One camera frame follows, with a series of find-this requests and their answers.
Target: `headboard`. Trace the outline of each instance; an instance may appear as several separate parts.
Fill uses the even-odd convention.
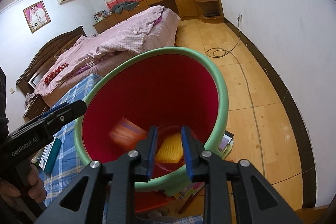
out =
[[[83,26],[71,32],[63,33],[44,45],[35,55],[25,72],[16,81],[16,85],[21,91],[25,95],[33,93],[38,82],[55,64],[57,58],[70,49],[81,35],[86,36]]]

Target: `yellow object in bin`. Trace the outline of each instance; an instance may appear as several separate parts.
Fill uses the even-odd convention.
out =
[[[183,156],[181,133],[175,133],[163,141],[156,154],[155,161],[165,164],[177,164]]]

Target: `teal box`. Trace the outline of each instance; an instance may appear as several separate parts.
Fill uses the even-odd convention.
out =
[[[52,143],[44,148],[39,165],[47,174],[51,174],[53,170],[61,144],[62,141],[59,138],[55,138]]]

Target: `bride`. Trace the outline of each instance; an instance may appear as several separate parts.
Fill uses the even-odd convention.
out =
[[[30,9],[30,25],[33,26],[40,26],[41,22],[39,21],[36,11],[34,8]]]

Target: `wedding photo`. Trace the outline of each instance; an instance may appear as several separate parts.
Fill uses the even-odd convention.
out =
[[[31,33],[51,22],[42,0],[24,9],[24,14]]]

